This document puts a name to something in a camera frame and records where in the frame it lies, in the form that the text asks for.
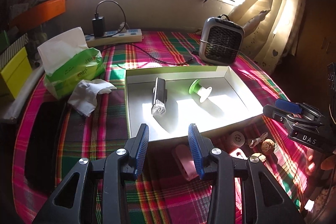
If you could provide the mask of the right hand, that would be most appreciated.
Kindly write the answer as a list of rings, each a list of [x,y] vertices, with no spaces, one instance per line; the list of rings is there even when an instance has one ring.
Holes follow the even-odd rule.
[[[331,170],[335,165],[335,154],[322,160],[323,154],[311,148],[306,153],[306,174],[311,176],[316,169]]]

